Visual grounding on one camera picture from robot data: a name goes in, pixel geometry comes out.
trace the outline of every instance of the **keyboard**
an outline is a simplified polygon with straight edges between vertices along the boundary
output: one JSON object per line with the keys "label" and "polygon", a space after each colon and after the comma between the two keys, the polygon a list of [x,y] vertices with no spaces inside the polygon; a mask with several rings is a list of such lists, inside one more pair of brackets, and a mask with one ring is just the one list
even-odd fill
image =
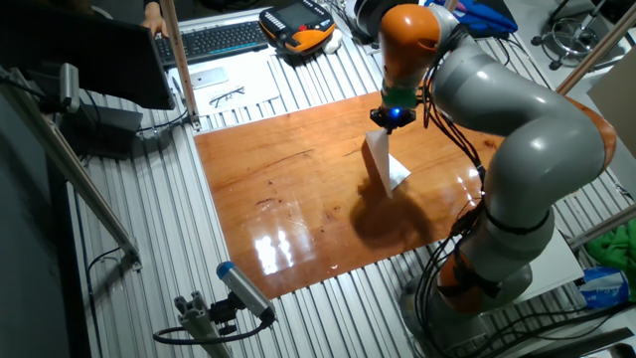
{"label": "keyboard", "polygon": [[[181,34],[188,64],[267,48],[267,38],[257,21],[220,26]],[[176,66],[169,39],[155,39],[164,69]]]}

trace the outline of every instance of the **person's hand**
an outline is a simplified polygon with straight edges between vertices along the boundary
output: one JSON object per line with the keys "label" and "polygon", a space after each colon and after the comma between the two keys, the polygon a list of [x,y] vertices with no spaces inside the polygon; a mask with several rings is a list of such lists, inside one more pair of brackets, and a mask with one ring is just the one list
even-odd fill
{"label": "person's hand", "polygon": [[158,3],[148,3],[148,5],[146,5],[144,15],[146,16],[146,20],[141,23],[141,26],[150,29],[152,36],[155,36],[158,31],[161,31],[161,35],[163,35],[163,37],[168,37],[166,21],[161,17],[161,7]]}

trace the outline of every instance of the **blue object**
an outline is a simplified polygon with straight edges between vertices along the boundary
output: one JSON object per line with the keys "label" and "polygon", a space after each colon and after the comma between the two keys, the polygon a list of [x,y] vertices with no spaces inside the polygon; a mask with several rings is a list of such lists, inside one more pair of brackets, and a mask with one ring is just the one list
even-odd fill
{"label": "blue object", "polygon": [[587,268],[584,283],[578,291],[585,298],[587,308],[611,307],[629,299],[629,286],[623,272],[617,268]]}
{"label": "blue object", "polygon": [[225,277],[226,274],[228,274],[228,272],[230,272],[230,270],[235,268],[235,267],[236,267],[236,265],[233,262],[221,263],[217,267],[217,276],[219,277],[220,280],[223,280],[223,277]]}
{"label": "blue object", "polygon": [[[444,0],[426,0],[425,6],[431,3],[444,5]],[[503,0],[460,0],[453,15],[460,24],[468,26],[473,37],[508,38],[517,32],[519,27],[510,14]]]}
{"label": "blue object", "polygon": [[210,52],[208,52],[208,54],[210,54],[210,55],[219,54],[219,53],[223,53],[223,52],[227,52],[227,51],[231,51],[231,50],[238,50],[238,49],[251,47],[251,46],[256,46],[256,45],[258,45],[258,43],[249,43],[249,44],[244,44],[244,45],[232,46],[232,47],[229,47],[229,48],[224,48],[224,49],[220,49],[220,50],[210,51]]}

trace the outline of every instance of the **metal rod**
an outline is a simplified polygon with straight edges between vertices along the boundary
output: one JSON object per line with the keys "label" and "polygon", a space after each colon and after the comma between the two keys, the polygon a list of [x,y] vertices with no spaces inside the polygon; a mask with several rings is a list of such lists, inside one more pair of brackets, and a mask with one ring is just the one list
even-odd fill
{"label": "metal rod", "polygon": [[[10,78],[25,87],[29,86],[22,74],[17,70],[12,70]],[[73,184],[99,221],[128,255],[132,262],[132,267],[141,269],[139,250],[136,244],[130,240],[119,219],[117,219],[108,203],[99,194],[92,180],[81,166],[80,160],[58,130],[58,127],[48,116],[40,112],[37,103],[30,94],[9,85],[0,86],[0,90],[22,121],[42,144],[47,154],[60,168],[64,176],[69,179],[69,182]]]}
{"label": "metal rod", "polygon": [[616,26],[596,45],[589,55],[581,61],[580,64],[572,71],[569,76],[563,80],[558,86],[556,92],[562,95],[566,95],[578,82],[587,74],[592,66],[596,65],[609,50],[620,40],[627,30],[629,30],[634,23],[636,23],[636,3],[623,15],[623,17],[616,23]]}
{"label": "metal rod", "polygon": [[636,218],[636,204],[632,204],[627,209],[607,218],[583,234],[569,240],[569,246],[574,250],[598,238],[599,236],[618,228],[634,218]]}
{"label": "metal rod", "polygon": [[457,7],[457,3],[459,3],[459,0],[446,0],[446,2],[444,3],[444,7],[446,8],[446,10],[453,12]]}
{"label": "metal rod", "polygon": [[181,31],[179,31],[179,20],[177,19],[174,1],[161,0],[161,11],[163,12],[164,20],[166,20],[172,52],[175,54],[177,70],[179,71],[179,78],[181,79],[181,89],[186,97],[186,108],[188,109],[188,114],[190,114],[192,126],[199,130],[201,129],[201,122],[199,121],[195,92],[192,88],[192,81],[190,81],[188,60],[186,59],[186,52],[183,48],[183,39],[181,38]]}
{"label": "metal rod", "polygon": [[565,5],[568,2],[569,0],[563,0],[560,2],[560,4],[558,4],[558,6],[556,7],[556,10],[552,12],[552,14],[550,15],[550,18],[548,19],[548,25],[553,25],[555,23],[555,17],[565,7]]}

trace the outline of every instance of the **green cloth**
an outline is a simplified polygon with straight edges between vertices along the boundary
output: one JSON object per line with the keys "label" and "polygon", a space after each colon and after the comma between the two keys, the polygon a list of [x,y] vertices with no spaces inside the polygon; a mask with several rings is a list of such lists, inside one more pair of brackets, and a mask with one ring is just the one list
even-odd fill
{"label": "green cloth", "polygon": [[601,265],[620,269],[629,283],[629,300],[636,302],[636,219],[585,245]]}

